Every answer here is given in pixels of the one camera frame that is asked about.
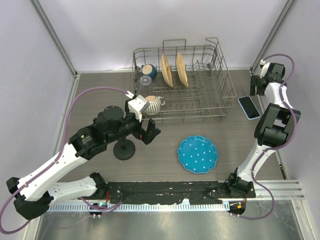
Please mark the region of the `phone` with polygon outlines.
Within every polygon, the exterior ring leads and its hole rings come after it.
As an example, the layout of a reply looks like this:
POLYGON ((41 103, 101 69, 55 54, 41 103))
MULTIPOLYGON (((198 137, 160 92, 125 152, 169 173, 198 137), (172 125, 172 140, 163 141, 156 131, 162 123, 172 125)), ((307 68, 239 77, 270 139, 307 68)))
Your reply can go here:
POLYGON ((250 96, 242 96, 237 99, 244 115, 248 120, 256 120, 261 117, 256 105, 252 101, 250 96))

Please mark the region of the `black phone stand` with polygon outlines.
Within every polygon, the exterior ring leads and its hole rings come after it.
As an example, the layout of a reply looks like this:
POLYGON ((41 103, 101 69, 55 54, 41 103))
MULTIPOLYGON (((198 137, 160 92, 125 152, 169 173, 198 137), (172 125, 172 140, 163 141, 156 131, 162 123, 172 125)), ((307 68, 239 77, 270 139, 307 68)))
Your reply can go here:
POLYGON ((121 161, 129 160, 134 156, 135 152, 136 147, 129 139, 118 141, 113 147, 114 156, 121 161))

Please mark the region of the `grey wire dish rack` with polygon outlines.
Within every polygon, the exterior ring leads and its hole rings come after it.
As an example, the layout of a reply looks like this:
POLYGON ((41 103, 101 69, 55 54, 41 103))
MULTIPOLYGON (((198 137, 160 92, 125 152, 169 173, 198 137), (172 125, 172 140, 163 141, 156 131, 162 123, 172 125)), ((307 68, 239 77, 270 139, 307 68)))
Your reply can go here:
POLYGON ((224 119, 236 99, 236 91, 227 67, 220 41, 207 37, 202 45, 189 45, 186 39, 164 40, 160 47, 137 48, 133 51, 132 78, 139 94, 142 66, 152 64, 157 75, 152 79, 153 96, 165 99, 165 105, 152 119, 157 123, 183 123, 208 118, 224 119), (179 78, 176 58, 184 59, 188 87, 179 78), (162 54, 168 59, 173 87, 169 87, 161 68, 162 54))

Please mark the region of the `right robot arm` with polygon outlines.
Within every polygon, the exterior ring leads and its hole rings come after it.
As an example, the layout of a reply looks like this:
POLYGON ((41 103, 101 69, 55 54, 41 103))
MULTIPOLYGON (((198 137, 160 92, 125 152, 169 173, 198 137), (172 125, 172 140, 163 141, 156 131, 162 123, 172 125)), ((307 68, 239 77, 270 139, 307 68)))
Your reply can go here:
POLYGON ((253 189, 258 171, 276 150, 291 141, 301 117, 287 96, 285 66, 261 60, 260 67, 260 74, 250 77, 250 94, 265 96, 269 104, 255 128, 250 153, 229 175, 225 190, 233 198, 245 196, 253 189))

